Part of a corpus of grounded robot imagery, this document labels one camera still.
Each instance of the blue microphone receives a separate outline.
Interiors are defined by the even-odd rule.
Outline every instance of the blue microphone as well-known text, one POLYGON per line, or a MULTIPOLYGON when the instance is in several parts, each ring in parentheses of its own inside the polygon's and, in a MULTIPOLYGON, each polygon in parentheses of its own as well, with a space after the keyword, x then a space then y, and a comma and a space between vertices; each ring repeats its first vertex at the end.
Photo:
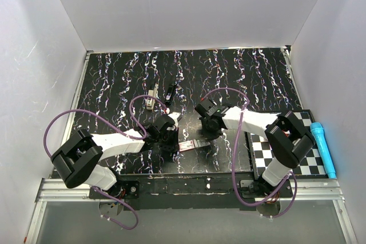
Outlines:
POLYGON ((318 122, 310 125, 311 133, 313 134, 316 144, 318 145, 319 154, 323 160, 325 172, 329 178, 336 178, 336 170, 334 169, 331 154, 329 153, 327 142, 324 137, 324 129, 318 122))

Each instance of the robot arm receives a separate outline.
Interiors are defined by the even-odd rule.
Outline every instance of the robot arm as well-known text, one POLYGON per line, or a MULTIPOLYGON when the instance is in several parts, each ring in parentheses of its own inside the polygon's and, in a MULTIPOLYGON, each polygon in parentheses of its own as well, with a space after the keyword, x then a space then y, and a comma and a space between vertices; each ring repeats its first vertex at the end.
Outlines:
POLYGON ((195 110, 202 116, 202 133, 208 139, 216 139, 222 135, 221 129, 238 129, 241 112, 244 112, 241 130, 260 135, 266 139, 266 127, 277 119, 277 114, 257 113, 232 105, 217 106, 206 99, 199 103, 195 110))
MULTIPOLYGON (((109 190, 117 183, 116 175, 108 168, 98 165, 104 158, 125 153, 139 153, 150 149, 154 143, 164 149, 178 146, 178 121, 180 113, 161 115, 152 124, 145 126, 148 136, 144 140, 125 137, 121 134, 89 134, 87 130, 74 133, 51 157, 51 161, 66 187, 75 188, 83 183, 109 190), (166 148, 166 142, 172 145, 166 148)), ((138 129, 124 132, 128 136, 141 137, 138 129)))
MULTIPOLYGON (((208 140, 218 138, 222 129, 237 129, 242 112, 231 105, 217 106, 210 99, 200 102, 195 110, 201 116, 202 134, 208 140)), ((272 147, 274 158, 256 182, 262 192, 268 194, 297 167, 315 140, 291 111, 281 114, 243 112, 241 130, 266 138, 272 147)))

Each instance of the checkerboard pattern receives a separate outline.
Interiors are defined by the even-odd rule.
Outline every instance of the checkerboard pattern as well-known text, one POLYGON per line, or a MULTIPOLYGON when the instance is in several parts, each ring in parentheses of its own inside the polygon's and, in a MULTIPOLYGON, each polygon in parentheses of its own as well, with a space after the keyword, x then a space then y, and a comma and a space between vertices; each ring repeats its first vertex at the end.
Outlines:
MULTIPOLYGON (((310 125, 313 122, 311 112, 309 110, 303 110, 294 112, 294 114, 303 122, 304 126, 310 130, 310 125)), ((275 156, 272 153, 269 143, 265 141, 263 137, 251 133, 247 133, 247 137, 250 154, 252 156, 254 177, 258 178, 275 156)), ((316 145, 300 162, 300 165, 293 169, 293 173, 299 178, 327 178, 316 145)))

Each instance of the small object on table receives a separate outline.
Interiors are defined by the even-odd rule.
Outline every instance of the small object on table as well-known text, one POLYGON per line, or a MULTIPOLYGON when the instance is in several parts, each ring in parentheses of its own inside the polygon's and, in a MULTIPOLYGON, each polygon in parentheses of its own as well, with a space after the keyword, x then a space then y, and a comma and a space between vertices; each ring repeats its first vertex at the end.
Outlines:
POLYGON ((205 147, 205 146, 209 146, 209 145, 211 145, 211 143, 206 140, 199 140, 199 139, 188 140, 188 141, 179 143, 179 152, 189 151, 189 150, 193 150, 196 148, 205 147))
MULTIPOLYGON (((158 88, 159 88, 159 84, 155 80, 152 80, 150 85, 149 85, 148 95, 150 95, 152 97, 156 97, 156 94, 158 92, 158 88)), ((154 105, 155 105, 155 99, 148 98, 148 101, 146 103, 146 109, 147 110, 153 110, 154 105)))
POLYGON ((166 89, 166 94, 165 94, 164 104, 166 104, 167 106, 170 106, 172 104, 174 96, 176 94, 176 88, 177 88, 177 76, 172 75, 172 77, 168 83, 168 88, 166 89))
POLYGON ((329 178, 336 178, 336 170, 334 169, 331 154, 329 153, 328 145, 325 141, 322 125, 318 122, 314 122, 310 125, 310 129, 318 145, 319 154, 323 160, 325 172, 329 178))

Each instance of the white enclosure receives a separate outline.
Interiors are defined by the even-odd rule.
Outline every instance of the white enclosure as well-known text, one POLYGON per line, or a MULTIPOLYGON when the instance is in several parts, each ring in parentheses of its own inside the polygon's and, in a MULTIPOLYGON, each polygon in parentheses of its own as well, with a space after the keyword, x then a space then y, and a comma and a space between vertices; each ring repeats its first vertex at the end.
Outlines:
POLYGON ((291 54, 301 99, 323 123, 346 207, 366 243, 366 0, 318 0, 291 54))
POLYGON ((61 0, 88 50, 291 45, 317 0, 61 0))
MULTIPOLYGON (((293 45, 304 107, 326 138, 360 243, 366 0, 0 0, 1 243, 21 243, 51 163, 43 132, 69 109, 87 50, 293 45)), ((49 135, 60 144, 65 120, 49 135)))
MULTIPOLYGON (((85 48, 59 0, 0 0, 0 242, 22 243, 52 164, 43 132, 70 108, 85 48)), ((59 146, 58 123, 49 147, 59 146)))

